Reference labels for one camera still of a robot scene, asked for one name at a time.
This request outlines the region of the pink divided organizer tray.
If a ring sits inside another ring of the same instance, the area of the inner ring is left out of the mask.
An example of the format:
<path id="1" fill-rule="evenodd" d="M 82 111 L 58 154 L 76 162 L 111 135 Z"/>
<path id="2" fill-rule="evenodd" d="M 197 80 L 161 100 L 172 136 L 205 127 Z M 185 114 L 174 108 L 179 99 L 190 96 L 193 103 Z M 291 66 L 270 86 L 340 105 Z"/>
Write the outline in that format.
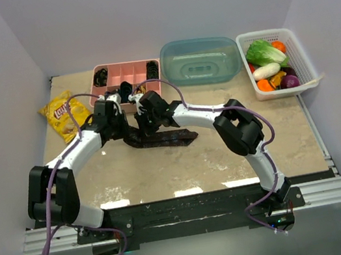
<path id="1" fill-rule="evenodd" d="M 90 93 L 95 96 L 104 96 L 106 98 L 110 94 L 119 94 L 118 89 L 120 84 L 124 81 L 127 81 L 132 84 L 133 90 L 139 86 L 139 84 L 143 83 L 146 85 L 146 90 L 153 90 L 156 93 L 161 93 L 161 83 L 155 81 L 155 79 L 146 79 L 146 63 L 152 60 L 137 60 L 137 61 L 129 61 L 129 62 L 118 62 L 111 64 L 103 64 L 96 66 L 94 68 L 94 73 L 101 69 L 108 69 L 108 80 L 107 85 L 104 87 L 95 87 L 93 84 L 91 85 Z M 136 111 L 136 107 L 134 104 L 132 105 L 130 102 L 121 103 L 121 108 L 128 114 L 134 113 Z"/>

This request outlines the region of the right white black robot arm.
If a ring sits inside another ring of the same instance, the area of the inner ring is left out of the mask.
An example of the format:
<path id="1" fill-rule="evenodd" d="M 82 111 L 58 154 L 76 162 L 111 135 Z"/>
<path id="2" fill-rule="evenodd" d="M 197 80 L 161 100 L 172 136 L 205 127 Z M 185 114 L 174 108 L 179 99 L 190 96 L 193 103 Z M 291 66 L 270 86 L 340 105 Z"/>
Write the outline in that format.
<path id="1" fill-rule="evenodd" d="M 264 140 L 266 120 L 248 110 L 238 100 L 226 104 L 196 106 L 181 101 L 167 103 L 155 91 L 132 94 L 128 97 L 137 107 L 135 118 L 145 135 L 164 127 L 202 127 L 214 129 L 226 147 L 245 157 L 267 192 L 266 202 L 272 209 L 281 209 L 289 201 L 290 182 L 279 170 L 267 150 L 272 140 Z"/>

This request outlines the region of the green lettuce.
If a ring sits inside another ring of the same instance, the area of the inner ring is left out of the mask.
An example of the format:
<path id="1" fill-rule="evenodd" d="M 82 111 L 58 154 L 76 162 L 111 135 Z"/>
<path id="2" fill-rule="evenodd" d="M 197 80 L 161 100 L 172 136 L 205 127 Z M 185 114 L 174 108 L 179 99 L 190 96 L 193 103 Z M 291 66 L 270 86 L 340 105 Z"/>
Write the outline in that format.
<path id="1" fill-rule="evenodd" d="M 255 66 L 266 66 L 268 64 L 277 63 L 281 67 L 288 65 L 288 57 L 281 50 L 273 47 L 271 43 L 265 40 L 255 40 L 247 50 L 247 62 Z"/>

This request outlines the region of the orange carrot piece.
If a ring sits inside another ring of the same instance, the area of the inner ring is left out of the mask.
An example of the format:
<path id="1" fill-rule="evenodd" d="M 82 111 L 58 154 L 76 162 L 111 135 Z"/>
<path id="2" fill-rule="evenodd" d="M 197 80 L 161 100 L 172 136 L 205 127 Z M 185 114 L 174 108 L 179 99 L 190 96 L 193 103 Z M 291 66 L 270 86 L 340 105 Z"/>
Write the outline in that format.
<path id="1" fill-rule="evenodd" d="M 273 92 L 275 90 L 275 87 L 268 79 L 259 80 L 256 84 L 258 89 L 262 92 Z"/>

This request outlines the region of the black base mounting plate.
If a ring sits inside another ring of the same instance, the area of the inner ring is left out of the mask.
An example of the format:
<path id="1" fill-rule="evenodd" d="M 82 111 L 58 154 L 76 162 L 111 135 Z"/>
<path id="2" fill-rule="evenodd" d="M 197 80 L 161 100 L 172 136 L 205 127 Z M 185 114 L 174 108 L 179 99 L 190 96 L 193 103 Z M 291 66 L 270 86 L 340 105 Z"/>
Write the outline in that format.
<path id="1" fill-rule="evenodd" d="M 200 235 L 234 228 L 260 227 L 289 230 L 293 211 L 304 206 L 301 190 L 286 181 L 267 195 L 258 184 L 215 190 L 148 204 L 109 209 L 102 231 L 80 228 L 77 242 L 93 244 L 94 255 L 116 255 L 117 248 L 137 250 L 144 243 Z"/>

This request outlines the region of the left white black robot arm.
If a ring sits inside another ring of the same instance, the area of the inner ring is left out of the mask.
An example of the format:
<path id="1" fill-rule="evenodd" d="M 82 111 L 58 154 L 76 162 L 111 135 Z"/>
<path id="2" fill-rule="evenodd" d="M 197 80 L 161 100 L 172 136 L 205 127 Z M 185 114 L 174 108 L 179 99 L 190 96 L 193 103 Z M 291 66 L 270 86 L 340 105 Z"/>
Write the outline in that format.
<path id="1" fill-rule="evenodd" d="M 34 166 L 29 172 L 28 213 L 36 221 L 89 227 L 94 237 L 104 240 L 113 234 L 113 223 L 104 210 L 80 201 L 75 176 L 87 161 L 109 140 L 123 139 L 128 132 L 120 96 L 99 99 L 93 114 L 82 125 L 72 145 L 47 165 Z"/>

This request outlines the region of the rolled black tie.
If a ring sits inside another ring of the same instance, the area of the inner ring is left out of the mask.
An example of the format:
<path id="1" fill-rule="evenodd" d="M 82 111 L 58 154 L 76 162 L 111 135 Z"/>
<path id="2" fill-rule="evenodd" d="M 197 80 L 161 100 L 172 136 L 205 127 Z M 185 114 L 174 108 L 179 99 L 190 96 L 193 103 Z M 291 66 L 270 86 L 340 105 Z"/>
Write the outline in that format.
<path id="1" fill-rule="evenodd" d="M 107 85 L 108 80 L 108 69 L 101 68 L 94 73 L 93 77 L 93 86 L 95 87 L 105 87 Z"/>
<path id="2" fill-rule="evenodd" d="M 146 79 L 159 79 L 159 67 L 157 61 L 149 61 L 146 63 Z"/>

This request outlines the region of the dark brown patterned tie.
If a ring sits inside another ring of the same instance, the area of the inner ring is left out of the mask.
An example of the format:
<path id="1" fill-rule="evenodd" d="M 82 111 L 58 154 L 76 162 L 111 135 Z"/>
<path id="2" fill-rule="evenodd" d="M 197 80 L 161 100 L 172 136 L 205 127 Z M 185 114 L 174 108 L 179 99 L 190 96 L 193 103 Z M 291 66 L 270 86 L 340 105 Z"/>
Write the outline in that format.
<path id="1" fill-rule="evenodd" d="M 128 146 L 138 149 L 189 146 L 198 137 L 198 133 L 188 129 L 154 132 L 147 135 L 141 129 L 130 126 L 123 141 Z"/>

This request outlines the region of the blue transparent plastic bin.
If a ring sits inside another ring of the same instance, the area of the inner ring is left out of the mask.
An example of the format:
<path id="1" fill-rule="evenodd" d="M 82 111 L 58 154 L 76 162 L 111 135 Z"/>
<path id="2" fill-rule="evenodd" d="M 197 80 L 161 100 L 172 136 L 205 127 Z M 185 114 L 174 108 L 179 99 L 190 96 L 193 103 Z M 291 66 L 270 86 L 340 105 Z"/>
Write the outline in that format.
<path id="1" fill-rule="evenodd" d="M 161 73 L 178 87 L 228 82 L 242 68 L 238 46 L 226 37 L 172 41 L 159 55 Z"/>

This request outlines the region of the rolled yellow tie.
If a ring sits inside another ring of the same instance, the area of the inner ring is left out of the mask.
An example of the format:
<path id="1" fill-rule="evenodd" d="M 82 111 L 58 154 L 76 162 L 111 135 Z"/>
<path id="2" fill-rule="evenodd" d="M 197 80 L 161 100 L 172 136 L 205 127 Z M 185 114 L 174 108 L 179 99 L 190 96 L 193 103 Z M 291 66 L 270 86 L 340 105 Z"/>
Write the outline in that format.
<path id="1" fill-rule="evenodd" d="M 146 85 L 142 85 L 136 88 L 135 94 L 144 94 L 146 91 Z"/>

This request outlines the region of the dark purple eggplant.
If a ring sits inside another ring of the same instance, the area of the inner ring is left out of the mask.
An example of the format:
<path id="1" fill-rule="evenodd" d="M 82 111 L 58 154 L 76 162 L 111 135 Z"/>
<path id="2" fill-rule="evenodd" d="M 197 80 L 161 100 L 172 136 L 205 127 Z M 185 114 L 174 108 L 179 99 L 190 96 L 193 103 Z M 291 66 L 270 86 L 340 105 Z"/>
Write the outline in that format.
<path id="1" fill-rule="evenodd" d="M 289 66 L 283 67 L 283 68 L 281 68 L 281 70 L 282 70 L 283 72 L 285 72 L 287 76 L 288 76 L 288 75 L 297 76 L 295 70 L 294 70 L 293 68 L 289 67 Z"/>

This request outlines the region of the yellow Lays chips bag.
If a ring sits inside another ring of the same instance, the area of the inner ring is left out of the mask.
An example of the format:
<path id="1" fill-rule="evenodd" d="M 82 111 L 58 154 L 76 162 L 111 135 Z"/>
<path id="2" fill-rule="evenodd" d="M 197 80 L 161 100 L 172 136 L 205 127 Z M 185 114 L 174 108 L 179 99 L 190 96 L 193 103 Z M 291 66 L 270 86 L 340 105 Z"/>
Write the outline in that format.
<path id="1" fill-rule="evenodd" d="M 66 108 L 66 102 L 71 96 L 72 93 L 69 90 L 64 91 L 38 111 L 38 114 L 46 118 L 48 124 L 62 137 L 66 144 L 77 135 L 77 127 L 75 127 Z M 77 98 L 70 100 L 69 107 L 72 116 L 80 126 L 91 114 Z"/>

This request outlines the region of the white radish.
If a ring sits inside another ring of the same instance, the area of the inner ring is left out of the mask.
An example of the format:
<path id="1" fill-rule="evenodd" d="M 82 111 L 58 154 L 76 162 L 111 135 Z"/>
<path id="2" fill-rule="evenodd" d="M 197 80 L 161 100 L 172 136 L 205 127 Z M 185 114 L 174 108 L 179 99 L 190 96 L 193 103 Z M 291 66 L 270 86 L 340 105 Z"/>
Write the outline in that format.
<path id="1" fill-rule="evenodd" d="M 252 77 L 255 81 L 261 81 L 263 79 L 269 79 L 273 75 L 280 71 L 281 67 L 279 63 L 269 63 L 267 65 L 257 68 L 253 73 Z"/>

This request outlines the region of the orange yellow pepper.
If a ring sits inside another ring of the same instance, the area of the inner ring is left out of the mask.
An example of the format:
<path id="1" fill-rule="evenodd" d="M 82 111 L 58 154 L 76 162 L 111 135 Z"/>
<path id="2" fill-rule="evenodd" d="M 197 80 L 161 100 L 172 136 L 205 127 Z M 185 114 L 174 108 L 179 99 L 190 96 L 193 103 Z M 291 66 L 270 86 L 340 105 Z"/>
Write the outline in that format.
<path id="1" fill-rule="evenodd" d="M 286 72 L 280 71 L 277 74 L 270 77 L 269 84 L 271 85 L 271 87 L 273 87 L 273 89 L 275 90 L 280 88 L 281 81 L 284 76 L 287 76 Z"/>

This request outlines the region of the rolled black tie back right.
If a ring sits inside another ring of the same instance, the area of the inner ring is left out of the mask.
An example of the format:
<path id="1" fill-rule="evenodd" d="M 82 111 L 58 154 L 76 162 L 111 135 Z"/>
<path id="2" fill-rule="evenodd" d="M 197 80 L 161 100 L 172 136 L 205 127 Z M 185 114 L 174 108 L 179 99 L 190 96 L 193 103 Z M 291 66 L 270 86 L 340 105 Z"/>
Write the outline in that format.
<path id="1" fill-rule="evenodd" d="M 146 79 L 159 79 L 159 67 L 157 61 L 149 61 L 146 63 Z"/>

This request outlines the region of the purple onion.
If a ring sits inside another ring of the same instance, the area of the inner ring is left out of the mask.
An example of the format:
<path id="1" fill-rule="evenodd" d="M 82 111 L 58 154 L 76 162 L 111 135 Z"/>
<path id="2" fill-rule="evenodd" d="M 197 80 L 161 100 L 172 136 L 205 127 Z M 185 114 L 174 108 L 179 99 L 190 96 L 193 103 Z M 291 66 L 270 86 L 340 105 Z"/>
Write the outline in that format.
<path id="1" fill-rule="evenodd" d="M 282 78 L 280 85 L 281 89 L 296 88 L 299 87 L 300 80 L 296 75 L 286 75 Z"/>

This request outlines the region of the rolled dark blue tie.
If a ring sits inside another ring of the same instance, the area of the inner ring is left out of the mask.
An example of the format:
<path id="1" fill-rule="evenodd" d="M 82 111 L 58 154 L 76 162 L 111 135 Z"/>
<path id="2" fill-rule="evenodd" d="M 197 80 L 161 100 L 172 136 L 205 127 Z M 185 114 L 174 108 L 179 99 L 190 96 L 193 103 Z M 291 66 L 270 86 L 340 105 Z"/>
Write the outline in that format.
<path id="1" fill-rule="evenodd" d="M 128 103 L 129 99 L 128 97 L 132 94 L 133 88 L 132 84 L 124 81 L 120 84 L 120 87 L 118 89 L 118 93 L 120 96 L 121 103 Z"/>

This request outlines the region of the white plastic basket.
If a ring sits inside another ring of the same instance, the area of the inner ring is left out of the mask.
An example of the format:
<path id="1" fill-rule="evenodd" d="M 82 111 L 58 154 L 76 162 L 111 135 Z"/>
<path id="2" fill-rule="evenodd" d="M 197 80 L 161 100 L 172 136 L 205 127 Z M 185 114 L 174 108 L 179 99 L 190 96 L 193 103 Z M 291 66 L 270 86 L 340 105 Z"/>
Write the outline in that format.
<path id="1" fill-rule="evenodd" d="M 246 52 L 251 43 L 255 40 L 265 40 L 268 42 L 278 40 L 285 44 L 286 55 L 289 59 L 289 66 L 295 70 L 299 82 L 301 83 L 298 87 L 274 90 L 273 92 L 261 91 L 257 87 L 256 81 L 252 77 L 252 73 L 246 59 Z M 315 71 L 310 59 L 307 57 L 307 54 L 299 43 L 297 37 L 289 29 L 265 29 L 261 31 L 239 34 L 239 36 L 236 37 L 236 44 L 238 45 L 241 59 L 243 60 L 247 74 L 250 77 L 251 84 L 253 85 L 256 98 L 259 101 L 273 100 L 301 94 L 308 89 L 318 86 L 319 81 L 321 80 L 321 75 L 318 75 L 318 73 Z"/>

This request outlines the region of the rolled black tie back left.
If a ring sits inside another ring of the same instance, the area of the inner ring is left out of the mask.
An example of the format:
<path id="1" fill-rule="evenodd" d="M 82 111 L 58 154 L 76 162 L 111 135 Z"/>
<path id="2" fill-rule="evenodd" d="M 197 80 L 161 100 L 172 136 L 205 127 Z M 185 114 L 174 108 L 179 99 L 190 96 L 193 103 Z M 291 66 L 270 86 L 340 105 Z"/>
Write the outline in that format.
<path id="1" fill-rule="evenodd" d="M 101 68 L 94 73 L 93 77 L 93 86 L 95 87 L 105 87 L 107 85 L 108 80 L 108 69 Z"/>

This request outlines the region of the orange fruit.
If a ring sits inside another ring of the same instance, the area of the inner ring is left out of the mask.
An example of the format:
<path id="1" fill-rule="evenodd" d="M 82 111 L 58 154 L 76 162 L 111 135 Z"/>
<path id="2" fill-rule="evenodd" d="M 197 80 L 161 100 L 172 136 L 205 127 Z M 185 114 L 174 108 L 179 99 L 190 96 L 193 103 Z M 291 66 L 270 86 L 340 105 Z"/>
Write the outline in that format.
<path id="1" fill-rule="evenodd" d="M 273 47 L 275 47 L 276 49 L 280 50 L 281 52 L 286 53 L 286 46 L 281 41 L 278 41 L 278 40 L 277 41 L 273 41 L 271 43 L 271 45 Z"/>

